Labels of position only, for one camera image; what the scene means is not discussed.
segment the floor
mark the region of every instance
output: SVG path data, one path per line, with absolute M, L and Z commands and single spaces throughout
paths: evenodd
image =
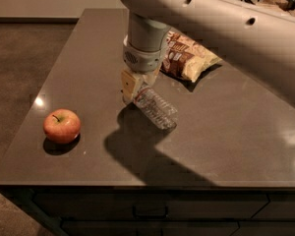
M 0 24 L 0 160 L 75 24 Z M 52 236 L 0 195 L 0 236 Z

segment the drawer handle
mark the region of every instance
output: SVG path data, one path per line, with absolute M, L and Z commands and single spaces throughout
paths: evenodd
M 132 206 L 132 215 L 135 219 L 165 219 L 168 216 L 168 207 L 165 206 L 164 214 L 161 215 L 140 215 L 137 212 L 136 206 Z
M 159 231 L 159 235 L 160 235 L 160 236 L 163 236 L 163 235 L 164 235 L 162 229 L 160 229 L 160 231 Z M 139 232 L 138 229 L 136 230 L 136 236 L 140 236 L 140 232 Z

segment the apple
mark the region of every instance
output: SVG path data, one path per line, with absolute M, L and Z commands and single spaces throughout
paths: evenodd
M 71 110 L 57 109 L 43 122 L 46 137 L 55 144 L 65 145 L 72 142 L 80 133 L 81 121 Z

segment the plastic bottle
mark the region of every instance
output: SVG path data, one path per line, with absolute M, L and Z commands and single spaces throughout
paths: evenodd
M 161 130 L 172 130 L 177 124 L 172 118 L 177 109 L 164 100 L 153 88 L 143 84 L 134 99 L 135 105 Z

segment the cabinet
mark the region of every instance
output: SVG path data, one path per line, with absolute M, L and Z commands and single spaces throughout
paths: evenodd
M 255 219 L 295 220 L 295 194 L 269 194 L 269 204 Z
M 233 236 L 295 236 L 295 222 L 240 222 Z
M 48 215 L 75 220 L 246 219 L 266 195 L 189 192 L 38 193 L 33 201 Z
M 65 222 L 63 229 L 75 236 L 229 236 L 235 222 Z

